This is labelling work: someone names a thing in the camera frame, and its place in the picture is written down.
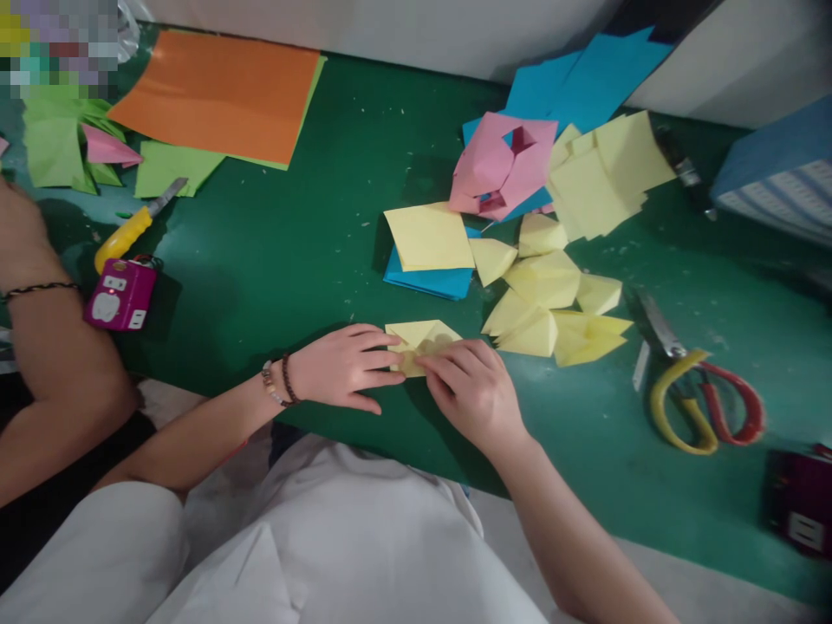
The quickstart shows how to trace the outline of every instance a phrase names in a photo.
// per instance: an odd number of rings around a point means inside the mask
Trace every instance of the black cord bracelet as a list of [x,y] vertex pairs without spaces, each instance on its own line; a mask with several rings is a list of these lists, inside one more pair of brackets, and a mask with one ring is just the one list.
[[30,292],[38,292],[39,290],[51,290],[55,288],[71,288],[78,290],[78,284],[72,282],[50,282],[45,284],[37,284],[35,286],[26,286],[25,288],[10,290],[4,296],[0,297],[0,302],[5,304],[16,296],[26,295]]

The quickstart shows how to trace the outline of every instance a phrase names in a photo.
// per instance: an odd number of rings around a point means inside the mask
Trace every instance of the hand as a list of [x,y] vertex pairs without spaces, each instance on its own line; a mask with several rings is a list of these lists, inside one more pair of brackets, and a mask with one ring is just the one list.
[[298,399],[352,407],[381,415],[378,401],[361,390],[396,386],[403,373],[381,371],[404,360],[392,351],[369,350],[401,343],[374,325],[350,325],[325,335],[289,358],[289,381]]
[[492,463],[530,438],[503,359],[483,341],[454,342],[416,363],[442,413]]

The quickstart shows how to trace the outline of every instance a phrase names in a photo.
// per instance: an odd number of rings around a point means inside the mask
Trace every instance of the yellow scissors handle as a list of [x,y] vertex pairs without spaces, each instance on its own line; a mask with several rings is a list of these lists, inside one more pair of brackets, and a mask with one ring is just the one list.
[[670,427],[670,422],[667,420],[667,413],[665,412],[665,401],[667,390],[670,386],[701,361],[705,360],[708,355],[710,354],[702,349],[694,349],[668,368],[659,377],[659,380],[656,381],[656,385],[653,386],[653,390],[650,392],[650,409],[653,412],[653,420],[656,426],[668,442],[676,448],[689,452],[692,455],[712,455],[718,447],[717,434],[714,433],[711,424],[708,422],[708,418],[702,413],[696,399],[684,398],[682,399],[682,406],[693,419],[693,424],[699,431],[700,436],[699,443],[696,446],[687,444]]

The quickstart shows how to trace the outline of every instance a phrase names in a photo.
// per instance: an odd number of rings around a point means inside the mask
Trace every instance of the braided bracelet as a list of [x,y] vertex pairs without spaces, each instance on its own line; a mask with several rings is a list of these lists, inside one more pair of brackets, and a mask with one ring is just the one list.
[[25,288],[10,290],[4,296],[0,297],[0,302],[5,304],[16,296],[26,295],[30,292],[38,292],[39,290],[51,290],[54,288],[71,288],[78,290],[78,284],[72,282],[50,282],[45,284],[36,284],[35,286],[26,286]]
[[269,360],[265,364],[263,364],[263,370],[260,371],[260,374],[263,376],[263,386],[266,389],[266,393],[281,407],[292,407],[297,405],[301,402],[300,399],[297,398],[295,391],[292,389],[292,384],[289,382],[289,354],[283,356],[283,360],[281,361],[281,367],[283,369],[283,385],[286,386],[286,392],[289,393],[289,400],[284,400],[280,394],[277,393],[277,387],[275,386],[274,381],[271,380],[271,365],[274,364],[274,361]]

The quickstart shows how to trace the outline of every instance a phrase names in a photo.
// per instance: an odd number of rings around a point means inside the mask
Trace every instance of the person's left hand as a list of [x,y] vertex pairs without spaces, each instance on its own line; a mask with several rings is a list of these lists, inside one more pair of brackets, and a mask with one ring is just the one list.
[[373,387],[396,386],[405,380],[403,373],[379,370],[400,364],[404,356],[375,350],[400,343],[398,336],[387,335],[374,325],[349,325],[292,354],[289,381],[300,400],[381,415],[378,401],[359,392]]

